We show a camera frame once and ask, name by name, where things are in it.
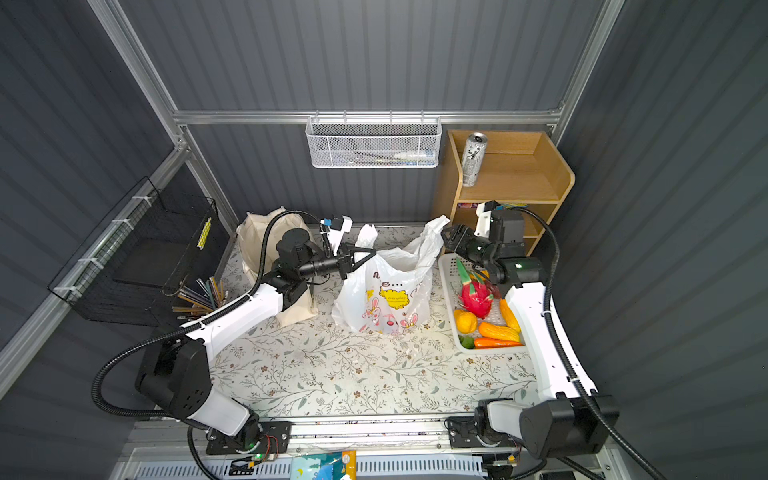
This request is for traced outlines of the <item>yellow corn toy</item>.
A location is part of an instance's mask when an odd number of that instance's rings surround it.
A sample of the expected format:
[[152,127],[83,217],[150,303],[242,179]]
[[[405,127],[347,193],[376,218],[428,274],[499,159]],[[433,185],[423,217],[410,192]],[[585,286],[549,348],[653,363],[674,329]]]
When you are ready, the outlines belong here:
[[520,333],[507,326],[483,322],[478,326],[478,332],[482,337],[493,340],[520,342]]

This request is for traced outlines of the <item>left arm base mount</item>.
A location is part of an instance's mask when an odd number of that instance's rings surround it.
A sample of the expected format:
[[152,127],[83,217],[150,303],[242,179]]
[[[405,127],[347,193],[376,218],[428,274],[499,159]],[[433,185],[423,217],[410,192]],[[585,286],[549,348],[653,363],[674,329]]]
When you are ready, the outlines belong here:
[[239,433],[218,430],[206,434],[208,455],[278,455],[287,451],[293,424],[288,421],[248,421]]

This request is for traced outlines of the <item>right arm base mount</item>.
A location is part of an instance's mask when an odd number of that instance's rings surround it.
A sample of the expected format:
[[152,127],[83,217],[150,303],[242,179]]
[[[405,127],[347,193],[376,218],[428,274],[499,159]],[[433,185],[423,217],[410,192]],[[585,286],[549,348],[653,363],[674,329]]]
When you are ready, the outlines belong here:
[[516,447],[508,435],[479,426],[474,417],[449,416],[443,421],[443,426],[453,449]]

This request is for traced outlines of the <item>orange carrot toy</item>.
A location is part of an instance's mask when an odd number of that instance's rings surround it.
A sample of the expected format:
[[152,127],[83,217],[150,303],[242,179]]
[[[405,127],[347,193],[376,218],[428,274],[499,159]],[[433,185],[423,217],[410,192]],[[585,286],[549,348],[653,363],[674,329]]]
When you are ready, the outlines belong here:
[[521,346],[523,346],[523,343],[513,340],[500,340],[487,337],[479,337],[474,339],[475,349],[512,348]]

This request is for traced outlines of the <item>left silver drink can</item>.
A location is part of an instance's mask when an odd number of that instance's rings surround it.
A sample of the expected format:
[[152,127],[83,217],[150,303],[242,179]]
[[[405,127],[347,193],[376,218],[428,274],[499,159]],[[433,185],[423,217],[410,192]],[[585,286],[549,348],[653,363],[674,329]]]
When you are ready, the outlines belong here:
[[462,154],[462,185],[473,187],[479,177],[488,146],[488,137],[482,132],[470,134]]

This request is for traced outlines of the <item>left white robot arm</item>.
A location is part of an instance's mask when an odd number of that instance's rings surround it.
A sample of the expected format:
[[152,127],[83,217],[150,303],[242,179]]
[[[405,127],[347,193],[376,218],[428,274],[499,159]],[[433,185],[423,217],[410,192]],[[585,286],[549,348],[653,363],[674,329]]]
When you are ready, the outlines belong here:
[[[214,387],[214,360],[247,331],[293,306],[314,278],[333,273],[346,278],[373,259],[374,249],[344,241],[350,225],[345,216],[320,220],[319,243],[302,228],[289,229],[275,245],[277,258],[272,264],[267,262],[268,246],[263,244],[250,290],[197,320],[118,353],[96,373],[91,385],[93,403],[114,416],[171,417],[230,437],[240,435],[255,422],[256,415]],[[137,353],[143,359],[135,388],[155,404],[153,410],[119,407],[103,395],[107,375]]]

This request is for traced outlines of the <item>cream canvas tote bag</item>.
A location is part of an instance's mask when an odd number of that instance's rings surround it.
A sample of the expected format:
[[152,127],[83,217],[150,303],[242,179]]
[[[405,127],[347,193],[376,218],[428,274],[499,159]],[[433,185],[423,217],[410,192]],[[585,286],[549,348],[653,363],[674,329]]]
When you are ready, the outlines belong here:
[[[309,234],[310,239],[313,240],[308,226],[299,214],[281,217],[272,227],[270,234],[267,235],[266,228],[270,221],[284,211],[285,208],[280,207],[265,215],[247,212],[245,220],[236,229],[243,271],[252,282],[255,282],[258,274],[263,243],[267,245],[264,269],[264,273],[267,273],[278,259],[276,245],[288,230],[294,228],[303,229]],[[318,312],[314,306],[312,294],[310,290],[307,290],[295,304],[279,313],[276,319],[280,327],[287,327],[312,319],[317,315]]]

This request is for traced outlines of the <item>floral table mat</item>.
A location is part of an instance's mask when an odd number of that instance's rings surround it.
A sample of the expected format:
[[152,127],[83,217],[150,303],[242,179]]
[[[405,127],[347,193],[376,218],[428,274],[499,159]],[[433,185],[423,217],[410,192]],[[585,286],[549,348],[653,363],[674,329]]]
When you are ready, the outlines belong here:
[[268,319],[226,347],[210,370],[214,387],[261,416],[461,413],[483,399],[538,399],[528,352],[465,354],[452,332],[438,271],[430,318],[389,336],[337,325],[338,276],[312,292],[316,315],[294,325]]

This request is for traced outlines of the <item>cup of coloured pencils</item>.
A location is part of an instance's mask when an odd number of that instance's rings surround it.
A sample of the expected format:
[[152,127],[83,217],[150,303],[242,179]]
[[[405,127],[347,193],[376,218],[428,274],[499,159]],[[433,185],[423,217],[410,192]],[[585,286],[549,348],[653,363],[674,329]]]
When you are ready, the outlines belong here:
[[171,311],[179,320],[205,316],[223,307],[229,292],[214,277],[181,282],[172,291]]

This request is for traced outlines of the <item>pink dragon fruit toy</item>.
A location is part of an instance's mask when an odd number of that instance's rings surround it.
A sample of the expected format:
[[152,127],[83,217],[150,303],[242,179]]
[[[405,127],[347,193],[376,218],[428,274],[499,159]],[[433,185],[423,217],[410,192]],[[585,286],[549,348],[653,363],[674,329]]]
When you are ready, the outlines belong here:
[[493,305],[494,296],[488,287],[470,273],[461,260],[456,260],[456,269],[461,280],[459,299],[464,308],[480,319],[485,319]]

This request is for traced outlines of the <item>wooden shelf unit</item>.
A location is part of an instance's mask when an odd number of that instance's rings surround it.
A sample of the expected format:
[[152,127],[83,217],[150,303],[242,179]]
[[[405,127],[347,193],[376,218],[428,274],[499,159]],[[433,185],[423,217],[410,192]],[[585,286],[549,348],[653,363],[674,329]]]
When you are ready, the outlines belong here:
[[450,130],[438,167],[431,216],[474,227],[475,208],[495,200],[524,206],[550,223],[564,203],[576,177],[544,132],[490,131],[489,143],[475,185],[463,185],[462,153],[469,130]]

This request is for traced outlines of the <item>yellow bell pepper toy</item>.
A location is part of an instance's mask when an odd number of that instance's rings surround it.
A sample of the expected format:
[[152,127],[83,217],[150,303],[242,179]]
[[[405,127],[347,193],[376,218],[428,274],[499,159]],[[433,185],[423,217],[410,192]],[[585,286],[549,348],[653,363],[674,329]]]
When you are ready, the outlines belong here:
[[462,335],[472,334],[478,327],[478,319],[476,315],[466,310],[455,310],[454,322],[457,332]]

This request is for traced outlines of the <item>yellow long pepper toy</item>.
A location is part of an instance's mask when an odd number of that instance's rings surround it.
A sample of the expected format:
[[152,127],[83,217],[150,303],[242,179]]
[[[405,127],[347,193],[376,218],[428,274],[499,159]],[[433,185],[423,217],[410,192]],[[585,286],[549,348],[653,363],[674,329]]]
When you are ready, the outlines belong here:
[[501,299],[499,301],[499,310],[506,326],[515,332],[520,333],[521,327],[518,323],[518,320],[505,299]]

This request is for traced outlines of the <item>white plastic fruit basket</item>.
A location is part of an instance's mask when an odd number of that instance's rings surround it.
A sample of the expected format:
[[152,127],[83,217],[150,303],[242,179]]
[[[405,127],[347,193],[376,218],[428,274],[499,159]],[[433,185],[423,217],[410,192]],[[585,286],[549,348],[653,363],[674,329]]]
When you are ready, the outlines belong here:
[[461,333],[456,326],[454,312],[457,309],[462,309],[463,304],[460,301],[460,293],[462,290],[462,283],[458,269],[456,267],[457,261],[460,257],[455,253],[444,254],[438,258],[437,265],[439,270],[439,276],[442,284],[443,300],[445,309],[448,315],[448,325],[451,330],[451,337],[453,343],[459,353],[464,355],[510,355],[512,353],[523,352],[525,350],[524,336],[520,335],[521,345],[515,346],[493,346],[488,348],[475,349],[466,348],[462,342],[463,338],[480,338],[480,333],[475,330],[471,333]]

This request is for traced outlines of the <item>white plastic grocery bag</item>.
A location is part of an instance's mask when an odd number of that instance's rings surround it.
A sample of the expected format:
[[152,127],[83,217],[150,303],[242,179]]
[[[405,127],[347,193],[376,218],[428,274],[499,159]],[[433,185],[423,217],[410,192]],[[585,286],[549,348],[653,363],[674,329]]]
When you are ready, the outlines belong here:
[[350,273],[333,303],[331,316],[353,332],[400,335],[430,317],[433,267],[443,249],[441,215],[425,224],[408,245],[379,250]]

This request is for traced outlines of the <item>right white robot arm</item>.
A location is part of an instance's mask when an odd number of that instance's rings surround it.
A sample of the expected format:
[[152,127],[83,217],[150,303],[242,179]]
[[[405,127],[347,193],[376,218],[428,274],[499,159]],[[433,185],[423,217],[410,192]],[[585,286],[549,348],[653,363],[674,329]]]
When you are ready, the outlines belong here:
[[462,224],[445,228],[444,245],[475,267],[507,303],[534,363],[540,398],[530,407],[505,399],[480,402],[474,420],[478,440],[512,440],[540,467],[556,459],[585,476],[591,473],[575,456],[597,454],[613,440],[651,478],[662,478],[617,430],[617,402],[599,393],[570,344],[552,298],[560,255],[555,253],[550,267],[544,267],[539,259],[523,254],[524,217],[535,220],[547,234],[553,232],[550,225],[526,207],[496,201],[480,204],[476,214],[474,229]]

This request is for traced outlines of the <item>teal printed booklet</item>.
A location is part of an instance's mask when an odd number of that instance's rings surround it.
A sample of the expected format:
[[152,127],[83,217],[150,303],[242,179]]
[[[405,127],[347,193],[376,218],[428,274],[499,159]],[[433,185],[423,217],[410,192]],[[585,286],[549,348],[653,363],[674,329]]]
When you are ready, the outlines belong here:
[[357,459],[355,451],[341,451],[294,457],[291,480],[355,480]]

